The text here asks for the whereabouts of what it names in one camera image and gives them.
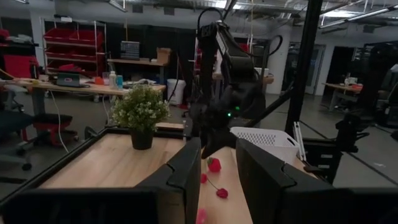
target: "red shelf bin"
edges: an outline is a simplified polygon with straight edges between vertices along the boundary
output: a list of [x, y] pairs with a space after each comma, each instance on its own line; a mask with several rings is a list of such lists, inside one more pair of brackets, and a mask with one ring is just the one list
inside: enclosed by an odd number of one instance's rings
[[[103, 54], [98, 54], [98, 61], [101, 61], [103, 57], [104, 57]], [[96, 62], [97, 60], [95, 49], [87, 49], [82, 47], [74, 48], [69, 58], [78, 59], [78, 60], [89, 60], [92, 62]]]
[[54, 45], [45, 50], [45, 54], [48, 57], [70, 58], [72, 53], [73, 49], [68, 46]]
[[70, 36], [73, 32], [74, 30], [71, 29], [53, 28], [44, 34], [44, 39], [52, 42], [70, 43]]
[[[66, 61], [59, 61], [59, 60], [53, 60], [47, 65], [47, 70], [49, 72], [62, 72], [62, 70], [59, 69], [60, 66], [62, 65], [69, 65], [71, 62], [66, 62]], [[88, 77], [96, 77], [99, 74], [102, 75], [102, 66], [98, 66], [98, 72], [96, 72], [96, 64], [93, 63], [79, 63], [79, 62], [73, 62], [74, 66], [80, 67], [83, 72], [80, 72], [82, 75], [86, 75]]]
[[7, 38], [10, 36], [10, 33], [8, 32], [8, 30], [0, 29], [0, 36]]
[[[70, 36], [70, 42], [73, 44], [84, 44], [95, 46], [95, 32], [93, 30], [76, 30]], [[97, 32], [97, 46], [101, 46], [104, 42], [102, 32]]]

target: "black table frame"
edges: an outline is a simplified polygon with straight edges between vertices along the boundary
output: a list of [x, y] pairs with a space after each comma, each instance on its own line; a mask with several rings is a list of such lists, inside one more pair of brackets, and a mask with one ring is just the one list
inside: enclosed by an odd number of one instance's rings
[[[192, 135], [191, 135], [192, 121], [190, 119], [187, 119], [183, 125], [184, 125], [183, 129], [158, 127], [157, 131], [154, 133], [154, 137], [181, 139], [181, 140], [186, 139], [188, 141], [192, 138]], [[107, 127], [105, 127], [100, 132], [98, 132], [96, 134], [92, 134], [89, 138], [86, 139], [86, 141], [83, 144], [76, 147], [74, 150], [72, 150], [68, 154], [64, 155], [56, 163], [52, 164], [50, 167], [46, 168], [45, 170], [43, 170], [41, 173], [39, 173], [32, 179], [23, 183], [22, 186], [17, 188], [11, 194], [4, 197], [0, 202], [0, 212], [3, 208], [3, 206], [11, 198], [13, 198], [13, 196], [15, 196], [25, 190], [34, 189], [34, 188], [37, 188], [38, 186], [42, 185], [45, 181], [47, 181], [49, 178], [51, 178], [54, 174], [56, 174], [58, 171], [60, 171], [66, 165], [68, 165], [69, 162], [76, 159], [80, 154], [85, 152], [87, 149], [89, 149], [92, 145], [97, 143], [102, 137], [104, 137], [107, 134], [128, 134], [128, 135], [130, 135], [130, 132], [129, 132], [128, 128], [109, 128], [109, 127], [107, 128]]]

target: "workbench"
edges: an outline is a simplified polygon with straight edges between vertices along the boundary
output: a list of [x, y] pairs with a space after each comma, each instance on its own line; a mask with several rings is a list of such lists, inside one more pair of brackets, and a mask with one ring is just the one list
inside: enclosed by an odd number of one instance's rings
[[340, 84], [332, 84], [332, 83], [323, 83], [325, 86], [334, 88], [333, 96], [331, 98], [331, 102], [329, 105], [329, 111], [333, 111], [335, 106], [338, 104], [339, 99], [344, 99], [352, 102], [356, 102], [357, 97], [356, 94], [360, 93], [361, 90], [357, 88], [353, 88], [351, 86], [344, 86]]
[[[76, 93], [95, 93], [95, 94], [104, 94], [104, 95], [117, 95], [123, 96], [128, 90], [114, 90], [111, 89], [109, 86], [105, 85], [95, 85], [89, 84], [90, 87], [86, 88], [77, 88], [77, 87], [69, 87], [69, 86], [58, 86], [51, 84], [49, 82], [43, 82], [37, 80], [38, 83], [28, 82], [27, 80], [10, 80], [6, 81], [5, 85], [17, 85], [17, 86], [24, 86], [24, 87], [31, 87], [32, 88], [32, 102], [33, 102], [33, 111], [34, 115], [44, 114], [45, 113], [45, 105], [44, 105], [44, 95], [45, 91], [68, 91], [68, 92], [76, 92]], [[164, 91], [166, 86], [164, 85], [153, 85], [152, 88], [157, 91]]]
[[148, 60], [128, 60], [128, 59], [108, 59], [108, 63], [111, 64], [111, 67], [115, 67], [115, 63], [125, 63], [125, 64], [134, 64], [134, 65], [148, 65], [148, 66], [156, 66], [159, 67], [160, 73], [160, 84], [165, 84], [165, 67], [169, 64], [169, 62], [150, 62]]
[[[159, 126], [168, 128], [159, 128], [152, 148], [146, 151], [132, 148], [127, 130], [106, 128], [23, 185], [17, 193], [33, 188], [134, 187], [173, 157], [185, 145], [184, 139], [190, 139], [189, 120], [183, 126], [167, 123]], [[160, 135], [165, 130], [170, 133], [170, 129], [174, 133], [180, 130], [180, 138]], [[206, 210], [206, 224], [252, 223], [239, 181], [235, 150], [224, 147], [212, 157], [220, 160], [220, 173], [207, 172], [205, 160], [201, 162], [201, 172], [207, 173], [215, 186], [229, 193], [227, 199], [222, 199], [216, 196], [216, 189], [209, 182], [200, 185], [198, 208]], [[304, 164], [299, 159], [294, 166], [304, 172]]]

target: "white trash can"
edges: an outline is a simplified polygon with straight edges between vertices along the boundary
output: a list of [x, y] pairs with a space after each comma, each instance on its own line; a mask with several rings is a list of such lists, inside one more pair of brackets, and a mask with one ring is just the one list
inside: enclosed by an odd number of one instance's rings
[[167, 80], [167, 99], [170, 99], [171, 105], [180, 105], [182, 103], [182, 96], [184, 94], [184, 88], [187, 85], [184, 80], [178, 80], [177, 87], [175, 87], [177, 80], [174, 78]]

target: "desk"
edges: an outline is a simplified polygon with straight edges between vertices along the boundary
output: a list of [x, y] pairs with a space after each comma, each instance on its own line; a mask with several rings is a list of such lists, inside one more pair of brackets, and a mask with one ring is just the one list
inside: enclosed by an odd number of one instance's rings
[[[45, 113], [45, 105], [44, 105], [45, 90], [70, 91], [70, 92], [79, 92], [79, 93], [96, 93], [96, 94], [118, 95], [118, 96], [121, 96], [127, 92], [127, 90], [113, 90], [110, 89], [109, 86], [95, 85], [95, 84], [89, 84], [90, 85], [89, 88], [75, 88], [68, 86], [58, 86], [42, 81], [39, 81], [38, 84], [33, 84], [25, 80], [19, 80], [16, 82], [7, 81], [6, 83], [10, 85], [32, 87], [32, 102], [33, 102], [34, 115]], [[163, 91], [166, 89], [166, 86], [164, 85], [154, 85], [152, 87], [154, 90], [157, 91]]]
[[169, 62], [149, 62], [146, 60], [126, 60], [126, 59], [108, 59], [108, 63], [111, 63], [111, 66], [114, 68], [114, 63], [128, 63], [134, 65], [149, 65], [149, 66], [158, 66], [160, 67], [160, 83], [164, 84], [164, 67], [166, 67]]
[[[155, 138], [152, 149], [136, 151], [129, 135], [106, 134], [39, 187], [133, 187], [166, 163], [184, 144], [179, 139]], [[227, 189], [229, 196], [218, 198], [214, 187], [201, 184], [198, 208], [206, 210], [206, 223], [252, 223], [239, 181], [235, 150], [225, 147], [212, 157], [220, 160], [222, 170], [219, 174], [208, 173], [208, 178], [218, 188]], [[304, 165], [297, 159], [295, 167], [303, 171]], [[201, 169], [207, 171], [205, 161]]]
[[358, 94], [361, 92], [361, 90], [352, 88], [351, 86], [343, 86], [340, 84], [332, 84], [332, 83], [322, 83], [322, 84], [335, 89], [333, 91], [333, 97], [331, 98], [331, 102], [329, 105], [329, 111], [333, 111], [335, 109], [335, 106], [338, 104], [339, 99], [356, 102], [357, 97], [346, 95], [345, 91], [348, 91], [348, 92], [351, 92], [354, 94]]

